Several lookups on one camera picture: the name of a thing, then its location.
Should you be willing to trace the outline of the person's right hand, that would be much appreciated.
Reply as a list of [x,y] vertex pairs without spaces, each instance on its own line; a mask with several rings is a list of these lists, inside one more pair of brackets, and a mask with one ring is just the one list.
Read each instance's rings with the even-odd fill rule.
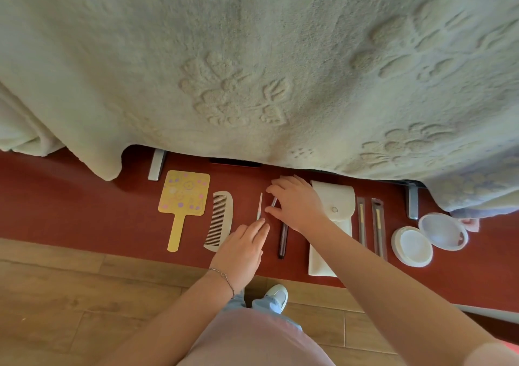
[[328,220],[318,194],[312,186],[297,175],[302,181],[301,187],[279,187],[279,178],[273,179],[267,192],[277,199],[280,207],[289,208],[289,223],[293,230],[310,240]]

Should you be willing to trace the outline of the person's left hand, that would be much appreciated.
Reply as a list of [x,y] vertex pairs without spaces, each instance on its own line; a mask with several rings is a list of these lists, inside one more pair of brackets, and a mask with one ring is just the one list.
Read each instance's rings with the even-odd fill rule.
[[240,293],[254,278],[263,255],[263,245],[270,230],[264,223],[253,242],[243,240],[249,225],[240,225],[230,233],[213,257],[209,272],[221,278],[232,297]]

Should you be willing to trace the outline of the dark slim makeup pencil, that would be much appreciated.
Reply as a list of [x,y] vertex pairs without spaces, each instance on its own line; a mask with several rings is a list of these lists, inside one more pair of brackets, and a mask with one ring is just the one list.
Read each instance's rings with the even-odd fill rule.
[[278,259],[283,260],[286,255],[289,226],[282,221],[280,221],[280,222],[281,222],[281,233],[280,233],[280,239],[279,239]]

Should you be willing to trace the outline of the person's right forearm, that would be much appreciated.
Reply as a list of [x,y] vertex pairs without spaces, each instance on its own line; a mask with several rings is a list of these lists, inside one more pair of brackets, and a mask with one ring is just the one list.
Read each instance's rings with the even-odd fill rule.
[[408,366],[516,366],[516,354],[456,306],[341,235],[326,217],[298,230]]

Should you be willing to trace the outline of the person's left forearm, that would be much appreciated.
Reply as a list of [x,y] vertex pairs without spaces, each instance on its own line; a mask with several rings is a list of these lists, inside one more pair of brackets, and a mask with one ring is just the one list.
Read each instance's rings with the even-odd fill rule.
[[175,366],[246,281],[211,269],[95,366]]

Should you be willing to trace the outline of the beige wide comb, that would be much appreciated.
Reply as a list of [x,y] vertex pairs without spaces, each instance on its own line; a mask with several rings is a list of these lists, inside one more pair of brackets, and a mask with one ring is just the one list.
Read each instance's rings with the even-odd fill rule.
[[228,191],[213,193],[213,210],[204,248],[217,252],[230,234],[234,211],[233,198]]

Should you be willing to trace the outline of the white snap pouch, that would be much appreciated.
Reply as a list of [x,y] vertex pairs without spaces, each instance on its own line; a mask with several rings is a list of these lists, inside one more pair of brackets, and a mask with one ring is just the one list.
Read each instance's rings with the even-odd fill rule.
[[[316,180],[311,180],[310,183],[319,195],[327,217],[352,237],[352,216],[356,207],[354,188]],[[337,277],[312,245],[309,248],[308,274],[316,277]]]

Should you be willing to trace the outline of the yellow hand mirror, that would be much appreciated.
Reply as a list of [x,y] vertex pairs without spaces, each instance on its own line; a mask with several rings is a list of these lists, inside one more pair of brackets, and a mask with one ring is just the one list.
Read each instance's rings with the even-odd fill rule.
[[209,184],[207,173],[168,171],[158,205],[159,212],[174,215],[168,252],[178,251],[185,218],[204,214]]

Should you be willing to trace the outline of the short brush in clear sleeve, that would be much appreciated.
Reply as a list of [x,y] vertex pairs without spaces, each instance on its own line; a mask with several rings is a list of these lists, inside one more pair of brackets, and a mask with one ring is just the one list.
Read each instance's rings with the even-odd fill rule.
[[367,234],[366,234],[366,203],[362,197],[357,197],[357,210],[358,210],[358,221],[359,221],[359,242],[362,246],[367,247]]

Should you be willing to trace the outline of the long brush in clear sleeve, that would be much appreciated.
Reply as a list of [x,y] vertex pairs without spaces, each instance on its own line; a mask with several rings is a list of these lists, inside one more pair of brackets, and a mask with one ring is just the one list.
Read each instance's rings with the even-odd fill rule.
[[386,262],[388,261],[385,210],[380,199],[371,198],[373,217],[374,252]]

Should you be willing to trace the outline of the pink shirt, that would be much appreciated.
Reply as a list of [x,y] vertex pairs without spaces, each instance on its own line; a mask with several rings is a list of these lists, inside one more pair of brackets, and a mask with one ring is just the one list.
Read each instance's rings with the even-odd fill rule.
[[219,313],[177,366],[335,366],[294,324],[240,308]]

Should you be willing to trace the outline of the grey metal bed leg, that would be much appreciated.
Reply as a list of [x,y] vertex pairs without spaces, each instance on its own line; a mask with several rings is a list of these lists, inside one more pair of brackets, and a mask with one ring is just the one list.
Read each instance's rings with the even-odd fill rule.
[[147,179],[150,181],[158,181],[164,166],[167,151],[163,149],[155,149],[152,155],[151,166]]
[[406,215],[409,219],[419,219],[419,188],[418,181],[407,181],[405,185]]

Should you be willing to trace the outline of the pale green embossed blanket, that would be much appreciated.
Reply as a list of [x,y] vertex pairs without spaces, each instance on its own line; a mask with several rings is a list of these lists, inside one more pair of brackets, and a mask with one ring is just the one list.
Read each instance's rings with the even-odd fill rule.
[[105,180],[143,145],[519,210],[519,0],[0,0],[0,82]]

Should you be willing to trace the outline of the white round open compact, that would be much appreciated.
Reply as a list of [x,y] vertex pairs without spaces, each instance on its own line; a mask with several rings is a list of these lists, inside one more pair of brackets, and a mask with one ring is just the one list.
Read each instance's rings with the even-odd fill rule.
[[402,227],[391,237],[397,258],[407,266],[418,268],[431,263],[434,248],[459,251],[468,242],[469,234],[459,220],[437,212],[422,216],[418,227]]

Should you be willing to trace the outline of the red floor mat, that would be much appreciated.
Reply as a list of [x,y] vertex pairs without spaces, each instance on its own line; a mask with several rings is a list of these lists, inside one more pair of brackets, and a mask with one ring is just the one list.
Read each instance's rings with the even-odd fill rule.
[[[153,149],[132,146],[122,155],[122,171],[104,181],[74,154],[61,149],[47,157],[0,152],[0,237],[119,256],[205,268],[213,253],[204,249],[212,194],[228,191],[234,200],[232,230],[256,219],[260,194],[280,175],[352,186],[368,204],[367,242],[373,249],[371,199],[385,205],[388,261],[454,304],[519,313],[519,213],[482,220],[460,251],[434,247],[423,268],[401,263],[391,249],[393,231],[409,220],[402,186],[275,166],[219,165],[209,159],[169,153],[159,181],[149,181]],[[167,244],[174,220],[158,211],[170,170],[210,175],[201,217],[185,218],[177,252]]]

